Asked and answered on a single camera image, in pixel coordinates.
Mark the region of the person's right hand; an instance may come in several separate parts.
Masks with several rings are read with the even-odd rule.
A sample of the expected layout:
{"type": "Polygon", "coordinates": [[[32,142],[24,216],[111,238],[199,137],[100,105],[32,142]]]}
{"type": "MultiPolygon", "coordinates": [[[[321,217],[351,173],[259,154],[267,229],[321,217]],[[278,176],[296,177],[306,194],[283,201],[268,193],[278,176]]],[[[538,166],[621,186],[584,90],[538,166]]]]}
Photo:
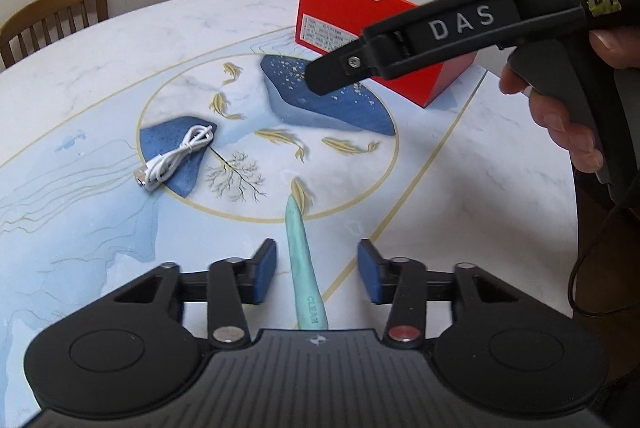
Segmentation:
{"type": "Polygon", "coordinates": [[[509,56],[500,90],[528,95],[534,121],[578,170],[608,181],[639,170],[637,28],[591,31],[575,44],[520,46],[509,56]]]}

